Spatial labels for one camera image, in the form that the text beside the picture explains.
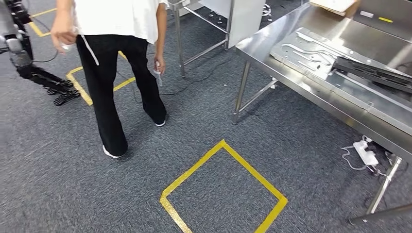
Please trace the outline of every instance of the person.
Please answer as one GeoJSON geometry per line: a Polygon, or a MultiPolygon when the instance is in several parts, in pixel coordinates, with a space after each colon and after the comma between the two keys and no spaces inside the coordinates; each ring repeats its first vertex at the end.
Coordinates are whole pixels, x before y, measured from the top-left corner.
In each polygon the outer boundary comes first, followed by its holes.
{"type": "Polygon", "coordinates": [[[167,0],[56,0],[51,29],[54,46],[76,43],[96,115],[103,151],[120,158],[128,144],[113,100],[118,51],[130,63],[144,111],[157,126],[166,123],[156,78],[147,68],[148,44],[155,44],[155,67],[165,72],[167,0]]]}

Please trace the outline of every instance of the floor marking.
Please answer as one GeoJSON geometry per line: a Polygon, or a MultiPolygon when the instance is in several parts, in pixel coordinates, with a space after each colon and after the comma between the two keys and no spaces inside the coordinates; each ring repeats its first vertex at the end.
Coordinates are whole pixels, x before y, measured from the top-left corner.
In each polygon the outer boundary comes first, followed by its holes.
{"type": "Polygon", "coordinates": [[[220,149],[225,149],[233,158],[235,158],[246,170],[248,170],[263,186],[265,186],[277,199],[278,202],[261,223],[261,225],[255,230],[255,233],[264,233],[268,230],[270,225],[282,211],[282,209],[288,203],[288,200],[283,196],[271,183],[269,183],[262,175],[258,173],[247,161],[245,161],[234,149],[232,149],[225,140],[220,141],[211,150],[209,150],[195,165],[189,170],[184,172],[175,181],[173,181],[163,192],[160,197],[160,203],[165,210],[172,217],[174,222],[179,226],[183,233],[193,233],[191,229],[186,225],[183,219],[179,216],[172,204],[167,199],[167,196],[174,191],[183,181],[185,181],[190,175],[192,175],[198,168],[200,168],[208,159],[210,159],[220,149]]]}
{"type": "MultiPolygon", "coordinates": [[[[91,97],[88,95],[88,93],[82,88],[82,86],[79,84],[79,82],[77,82],[76,78],[73,76],[74,73],[76,73],[77,71],[82,70],[83,67],[77,67],[76,69],[72,69],[71,71],[69,71],[69,73],[66,75],[67,79],[70,80],[73,83],[73,86],[76,90],[79,91],[80,96],[85,100],[85,102],[89,105],[92,106],[93,105],[93,101],[91,99],[91,97]]],[[[120,83],[119,85],[115,86],[113,88],[113,92],[121,89],[122,87],[128,85],[129,83],[135,81],[136,78],[132,77],[122,83],[120,83]]]]}
{"type": "Polygon", "coordinates": [[[383,18],[383,17],[379,17],[380,20],[388,22],[388,23],[393,23],[393,20],[387,19],[387,18],[383,18]]]}
{"type": "Polygon", "coordinates": [[[91,100],[90,96],[87,94],[87,92],[82,88],[82,86],[77,82],[77,80],[74,78],[73,73],[82,70],[83,67],[77,67],[76,69],[72,69],[69,71],[69,73],[66,75],[67,79],[70,80],[73,83],[74,88],[79,91],[80,96],[86,101],[86,103],[91,106],[93,104],[93,101],[91,100]]]}
{"type": "Polygon", "coordinates": [[[47,11],[42,11],[42,12],[40,12],[40,13],[31,15],[31,16],[32,16],[32,17],[37,17],[37,16],[44,15],[45,13],[49,13],[49,12],[52,12],[52,11],[55,11],[55,10],[56,10],[56,8],[53,8],[53,9],[50,9],[50,10],[47,10],[47,11]]]}
{"type": "Polygon", "coordinates": [[[119,90],[120,88],[128,85],[129,83],[133,82],[134,80],[136,80],[136,78],[135,78],[135,77],[132,77],[132,78],[130,78],[130,79],[128,79],[128,80],[120,83],[119,85],[115,86],[115,88],[113,88],[113,91],[119,90]]]}
{"type": "Polygon", "coordinates": [[[123,54],[122,51],[119,51],[119,54],[120,54],[120,56],[121,56],[122,58],[124,58],[124,59],[127,61],[127,57],[126,57],[126,55],[123,54]]]}
{"type": "MultiPolygon", "coordinates": [[[[43,11],[43,12],[40,12],[40,13],[31,15],[30,17],[31,17],[31,18],[34,18],[34,17],[40,16],[40,15],[44,15],[44,14],[46,14],[46,13],[49,13],[49,12],[52,12],[52,11],[55,11],[55,10],[56,10],[56,8],[53,8],[53,9],[50,9],[50,10],[47,10],[47,11],[43,11]]],[[[39,37],[44,37],[44,36],[50,35],[50,32],[47,32],[47,33],[42,32],[42,31],[39,29],[39,27],[38,27],[33,21],[30,22],[29,25],[30,25],[30,27],[33,29],[33,31],[34,31],[39,37]]]]}
{"type": "Polygon", "coordinates": [[[50,35],[50,32],[43,33],[34,22],[30,22],[29,25],[39,37],[50,35]]]}

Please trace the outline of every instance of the table leg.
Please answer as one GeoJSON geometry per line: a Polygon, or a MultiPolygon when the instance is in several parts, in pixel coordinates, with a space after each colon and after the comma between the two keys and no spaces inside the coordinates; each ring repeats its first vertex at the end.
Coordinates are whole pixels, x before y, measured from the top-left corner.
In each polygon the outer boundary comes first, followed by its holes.
{"type": "Polygon", "coordinates": [[[350,219],[349,222],[351,224],[367,222],[368,220],[387,217],[387,216],[390,216],[391,214],[399,214],[399,213],[406,213],[407,211],[409,212],[412,211],[412,206],[406,205],[406,206],[397,207],[397,208],[393,208],[390,210],[385,210],[385,211],[380,211],[380,212],[375,213],[380,201],[382,200],[383,195],[385,194],[386,189],[388,188],[389,183],[392,181],[392,178],[395,175],[397,169],[399,168],[399,164],[401,162],[402,162],[402,159],[399,157],[396,157],[394,164],[386,172],[385,181],[380,186],[378,193],[375,195],[371,205],[366,211],[366,215],[350,219]]]}
{"type": "Polygon", "coordinates": [[[231,0],[230,1],[230,12],[229,12],[229,18],[227,19],[227,24],[226,24],[226,42],[224,44],[224,50],[229,50],[229,40],[230,40],[230,29],[232,28],[232,18],[233,18],[233,9],[235,7],[235,1],[231,0]]]}
{"type": "Polygon", "coordinates": [[[244,69],[243,69],[243,74],[242,74],[242,81],[240,82],[240,89],[238,93],[238,98],[236,99],[236,107],[235,107],[235,112],[232,116],[232,123],[236,124],[238,121],[239,117],[239,112],[240,108],[242,106],[242,98],[243,98],[243,93],[246,87],[246,81],[247,81],[247,76],[249,75],[250,71],[250,62],[246,62],[244,69]]]}
{"type": "Polygon", "coordinates": [[[379,211],[374,214],[356,217],[356,218],[350,219],[349,222],[355,225],[358,223],[368,222],[369,220],[378,220],[384,217],[394,217],[394,216],[410,214],[410,213],[412,213],[412,203],[408,205],[392,208],[389,210],[379,211]]]}
{"type": "Polygon", "coordinates": [[[182,49],[182,35],[180,34],[180,13],[179,9],[174,10],[174,22],[176,25],[176,35],[177,35],[177,53],[179,54],[179,66],[180,66],[180,76],[185,76],[185,65],[183,60],[183,49],[182,49]]]}

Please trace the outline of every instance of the gray carpet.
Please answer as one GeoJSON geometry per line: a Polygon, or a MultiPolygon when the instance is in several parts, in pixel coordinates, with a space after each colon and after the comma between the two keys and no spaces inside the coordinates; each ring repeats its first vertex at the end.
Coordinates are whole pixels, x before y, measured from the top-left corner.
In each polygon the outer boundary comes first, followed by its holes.
{"type": "MultiPolygon", "coordinates": [[[[54,2],[31,0],[30,12],[53,8],[54,2]]],[[[274,18],[300,5],[299,0],[267,2],[274,7],[274,18]]],[[[200,12],[207,14],[206,9],[200,12]]],[[[53,16],[39,19],[51,26],[53,16]]],[[[411,232],[412,216],[362,226],[346,223],[348,217],[366,211],[365,202],[381,181],[367,171],[351,170],[341,158],[339,148],[361,135],[283,85],[265,93],[238,125],[232,125],[242,59],[233,50],[217,49],[188,66],[182,79],[172,17],[168,27],[168,68],[160,92],[175,93],[209,78],[179,94],[162,95],[170,114],[163,128],[136,103],[140,97],[134,83],[116,91],[130,148],[119,160],[103,154],[93,109],[83,99],[53,106],[53,97],[18,77],[7,55],[0,56],[0,232],[178,233],[160,195],[221,139],[287,197],[288,204],[268,232],[411,232]]],[[[193,16],[182,18],[182,28],[186,57],[223,37],[193,16]]],[[[35,58],[51,57],[50,37],[29,31],[35,58]]],[[[80,65],[75,50],[40,64],[60,77],[80,65]]],[[[121,58],[119,72],[133,76],[121,58]]],[[[81,71],[75,78],[87,90],[81,71]]],[[[252,69],[246,98],[269,79],[252,69]]],[[[123,81],[121,76],[116,80],[123,81]]],[[[361,164],[356,156],[350,159],[354,166],[361,164]]],[[[412,169],[397,174],[385,195],[388,207],[412,201],[411,175],[412,169]]],[[[277,203],[223,150],[177,187],[169,200],[194,233],[253,232],[277,203]]]]}

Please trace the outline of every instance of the white t-shirt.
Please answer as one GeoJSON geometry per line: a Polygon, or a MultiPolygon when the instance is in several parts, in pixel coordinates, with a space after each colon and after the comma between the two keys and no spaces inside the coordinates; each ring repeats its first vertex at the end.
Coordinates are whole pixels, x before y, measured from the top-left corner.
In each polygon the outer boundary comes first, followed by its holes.
{"type": "Polygon", "coordinates": [[[74,20],[80,35],[133,35],[154,44],[156,12],[167,0],[74,0],[74,20]]]}

